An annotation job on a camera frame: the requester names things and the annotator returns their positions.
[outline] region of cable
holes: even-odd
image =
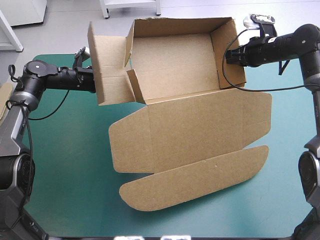
[[[226,61],[226,56],[227,56],[227,51],[229,50],[229,48],[231,47],[231,45],[239,38],[239,36],[241,34],[243,34],[244,32],[248,31],[248,29],[243,30],[242,32],[240,32],[227,46],[227,48],[225,49],[225,52],[223,54],[223,58],[222,58],[222,73],[223,76],[225,78],[225,80],[228,82],[228,84],[230,84],[232,87],[239,89],[241,91],[245,91],[245,92],[276,92],[276,91],[285,91],[285,90],[293,90],[293,89],[299,89],[299,88],[306,88],[306,87],[319,87],[320,88],[320,84],[315,84],[315,83],[310,83],[310,84],[304,84],[304,85],[299,85],[299,86],[292,86],[292,87],[283,87],[283,88],[274,88],[274,89],[248,89],[248,88],[244,88],[244,87],[239,87],[235,84],[233,84],[229,79],[228,76],[226,74],[226,70],[225,70],[225,61]]]
[[[20,221],[20,219],[24,216],[23,214],[23,208],[24,205],[26,203],[27,197],[30,196],[31,194],[31,187],[33,184],[33,163],[34,163],[34,150],[33,150],[33,140],[32,140],[32,135],[31,135],[31,129],[30,129],[30,124],[29,124],[29,120],[27,117],[27,113],[25,108],[28,108],[28,105],[25,103],[24,100],[22,101],[12,101],[12,100],[8,100],[5,102],[6,107],[10,110],[12,108],[12,106],[19,106],[21,108],[22,111],[22,115],[23,115],[23,120],[25,120],[25,125],[27,128],[27,132],[28,132],[28,138],[29,138],[29,147],[30,147],[30,166],[29,166],[29,176],[28,176],[28,185],[27,188],[24,192],[23,198],[20,202],[20,206],[19,206],[19,217],[14,221],[14,223],[12,224],[12,226],[6,230],[0,230],[0,233],[4,233],[4,232],[9,232],[11,231]]]
[[[43,120],[43,119],[46,119],[46,118],[49,118],[50,116],[52,116],[53,114],[56,113],[56,111],[58,111],[58,109],[62,106],[62,104],[64,103],[64,101],[66,100],[68,94],[69,94],[70,90],[66,91],[66,94],[65,96],[63,97],[62,101],[60,102],[60,104],[56,107],[56,109],[51,112],[50,114],[44,116],[44,117],[40,117],[40,118],[28,118],[29,120],[33,120],[33,121],[38,121],[38,120]]]

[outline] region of gray floor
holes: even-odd
[[[248,13],[272,15],[279,35],[294,31],[305,23],[320,26],[320,1],[315,0],[162,0],[165,18],[233,17],[239,30]],[[24,46],[21,53],[0,51],[0,84],[8,80],[9,64],[15,64],[19,75],[23,66],[40,54],[74,53],[87,46],[87,29],[93,22],[97,34],[125,36],[133,19],[155,17],[153,8],[125,8],[110,10],[104,19],[99,0],[48,0],[43,25],[14,29]]]

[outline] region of robotic arm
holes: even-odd
[[[320,240],[320,28],[305,24],[295,32],[277,36],[275,20],[270,16],[252,14],[245,19],[248,29],[259,29],[260,36],[237,49],[226,52],[228,64],[258,67],[263,64],[299,59],[304,85],[312,92],[317,135],[304,147],[298,164],[306,201],[313,209],[296,227],[293,237]],[[279,74],[284,68],[279,67]]]
[[[84,47],[75,55],[73,68],[30,61],[19,78],[14,77],[14,66],[9,68],[11,79],[18,83],[8,101],[11,103],[8,115],[0,127],[0,236],[6,240],[49,238],[23,209],[31,195],[35,165],[32,150],[22,139],[29,113],[37,109],[46,89],[96,92],[92,68],[82,67],[89,57]]]

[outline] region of black cable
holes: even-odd
[[[46,116],[43,116],[43,117],[40,117],[40,118],[28,118],[29,120],[33,120],[33,121],[38,121],[38,120],[43,120],[43,119],[46,119],[46,118],[49,118],[50,116],[52,116],[53,114],[56,113],[56,111],[58,111],[58,109],[62,106],[62,104],[64,103],[64,101],[66,100],[68,94],[69,94],[70,90],[66,91],[66,94],[65,96],[63,97],[62,101],[60,102],[60,104],[56,107],[56,109],[51,112],[50,114],[46,115]]]
[[[22,80],[20,78],[16,78],[15,77],[16,66],[13,65],[13,64],[10,64],[8,66],[8,72],[9,72],[11,81],[14,82],[14,83],[20,83],[21,84],[21,88],[23,88],[24,87],[24,83],[22,82]]]
[[[33,156],[34,156],[33,140],[32,140],[29,120],[28,120],[27,113],[26,113],[26,110],[25,110],[25,108],[28,108],[28,105],[25,103],[24,100],[22,100],[22,101],[8,100],[8,101],[6,101],[5,105],[9,110],[11,109],[11,107],[9,107],[9,104],[11,104],[11,107],[12,106],[19,106],[21,108],[22,115],[23,115],[23,120],[25,121],[25,125],[26,125],[27,132],[28,132],[28,138],[29,138],[30,166],[29,166],[28,185],[27,185],[27,188],[26,188],[26,190],[24,192],[23,198],[22,198],[22,200],[20,202],[20,206],[19,206],[19,213],[18,213],[19,217],[14,221],[14,223],[12,224],[12,226],[10,228],[8,228],[6,230],[0,230],[0,233],[11,231],[18,224],[20,219],[24,216],[23,208],[24,208],[24,205],[26,203],[27,198],[31,194],[31,187],[32,187],[32,183],[33,183],[32,179],[33,179],[33,172],[34,172],[34,170],[33,170],[33,163],[34,163],[34,160],[33,160]]]
[[[227,48],[225,49],[223,58],[222,58],[222,73],[223,76],[225,78],[225,80],[228,82],[228,84],[230,84],[232,87],[239,89],[241,91],[246,91],[246,92],[275,92],[275,91],[285,91],[285,90],[293,90],[293,89],[299,89],[299,88],[306,88],[306,87],[319,87],[320,88],[320,84],[315,84],[315,83],[310,83],[310,84],[304,84],[304,85],[299,85],[299,86],[292,86],[292,87],[283,87],[283,88],[274,88],[274,89],[248,89],[248,88],[244,88],[244,87],[239,87],[235,84],[233,84],[229,79],[228,76],[226,74],[225,71],[225,61],[226,61],[226,55],[227,55],[227,51],[229,50],[229,48],[231,47],[231,45],[239,38],[239,36],[241,34],[243,34],[244,32],[248,31],[248,29],[243,30],[242,32],[240,32],[227,46]]]

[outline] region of white furniture leg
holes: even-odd
[[[106,8],[105,5],[105,0],[100,0],[100,5],[101,5],[101,9],[102,9],[102,13],[105,19],[109,18],[109,11]]]
[[[161,0],[155,0],[156,14],[161,15]]]
[[[17,38],[16,34],[12,30],[11,26],[9,25],[7,19],[3,15],[2,11],[0,10],[0,35],[4,38],[7,38],[6,42],[0,42],[0,50],[16,50],[17,52],[22,52],[24,49],[22,44],[20,43],[19,39]]]

